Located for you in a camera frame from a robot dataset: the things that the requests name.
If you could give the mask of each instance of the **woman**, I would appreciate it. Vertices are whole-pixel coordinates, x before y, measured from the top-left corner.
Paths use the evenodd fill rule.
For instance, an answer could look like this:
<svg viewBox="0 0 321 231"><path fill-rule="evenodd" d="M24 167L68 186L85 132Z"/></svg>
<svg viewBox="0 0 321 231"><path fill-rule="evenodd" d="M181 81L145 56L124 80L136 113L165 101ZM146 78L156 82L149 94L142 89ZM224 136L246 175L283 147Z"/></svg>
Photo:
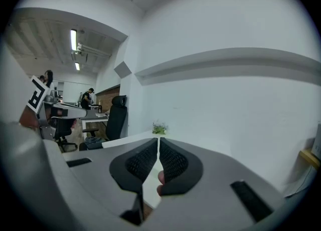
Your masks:
<svg viewBox="0 0 321 231"><path fill-rule="evenodd" d="M55 86L53 84L54 74L51 70L47 70L45 73L45 85L49 87L49 90L47 91L47 95L50 95L51 90L55 90Z"/></svg>

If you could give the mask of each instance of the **fluorescent ceiling light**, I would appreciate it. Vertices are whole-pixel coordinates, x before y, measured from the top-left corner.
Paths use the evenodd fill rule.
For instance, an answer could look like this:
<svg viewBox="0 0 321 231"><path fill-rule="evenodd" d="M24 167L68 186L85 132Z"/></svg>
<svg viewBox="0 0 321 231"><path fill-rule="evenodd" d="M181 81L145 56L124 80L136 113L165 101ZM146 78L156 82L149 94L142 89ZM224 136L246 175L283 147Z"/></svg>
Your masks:
<svg viewBox="0 0 321 231"><path fill-rule="evenodd" d="M77 30L70 30L71 49L77 51Z"/></svg>
<svg viewBox="0 0 321 231"><path fill-rule="evenodd" d="M79 63L78 63L78 62L75 62L75 65L76 65L76 69L77 69L77 70L80 70Z"/></svg>

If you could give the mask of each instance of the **gray desk surface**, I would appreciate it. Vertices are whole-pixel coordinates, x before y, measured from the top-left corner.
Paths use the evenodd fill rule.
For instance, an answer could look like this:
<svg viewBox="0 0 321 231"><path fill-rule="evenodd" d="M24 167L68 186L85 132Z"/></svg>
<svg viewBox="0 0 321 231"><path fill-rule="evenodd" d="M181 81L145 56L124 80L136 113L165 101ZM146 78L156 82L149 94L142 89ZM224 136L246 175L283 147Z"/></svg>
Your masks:
<svg viewBox="0 0 321 231"><path fill-rule="evenodd" d="M97 117L96 113L99 113L98 110L95 109L89 109L87 110L87 116L81 118L82 120L88 121L88 120L101 120L101 121L107 121L108 117Z"/></svg>

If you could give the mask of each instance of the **wooden shelf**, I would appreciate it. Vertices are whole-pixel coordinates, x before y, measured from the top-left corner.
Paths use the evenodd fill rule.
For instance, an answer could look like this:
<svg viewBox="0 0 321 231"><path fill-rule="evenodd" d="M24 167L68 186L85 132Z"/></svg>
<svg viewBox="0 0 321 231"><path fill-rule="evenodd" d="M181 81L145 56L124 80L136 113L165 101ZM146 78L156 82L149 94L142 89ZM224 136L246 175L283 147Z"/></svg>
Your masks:
<svg viewBox="0 0 321 231"><path fill-rule="evenodd" d="M320 160L311 153L311 149L301 150L299 155L303 157L309 164L311 164L316 170L320 167Z"/></svg>

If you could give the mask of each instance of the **person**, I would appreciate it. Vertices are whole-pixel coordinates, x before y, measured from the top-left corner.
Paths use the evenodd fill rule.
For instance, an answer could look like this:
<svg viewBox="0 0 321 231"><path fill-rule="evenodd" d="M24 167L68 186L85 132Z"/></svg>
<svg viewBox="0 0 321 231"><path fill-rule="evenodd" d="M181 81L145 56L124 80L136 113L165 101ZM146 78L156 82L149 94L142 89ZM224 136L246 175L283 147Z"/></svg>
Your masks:
<svg viewBox="0 0 321 231"><path fill-rule="evenodd" d="M82 98L81 98L81 107L82 108L85 108L85 109L90 109L89 108L89 104L91 103L91 97L90 97L90 94L94 91L93 88L89 89L87 92L85 92L83 95L82 95Z"/></svg>
<svg viewBox="0 0 321 231"><path fill-rule="evenodd" d="M53 84L54 74L51 70L47 70L45 72L45 85L49 87L49 90L47 92L47 95L50 95L51 90L55 90L55 86Z"/></svg>
<svg viewBox="0 0 321 231"><path fill-rule="evenodd" d="M45 76L41 75L41 76L39 77L39 80L44 83L44 82L45 82Z"/></svg>

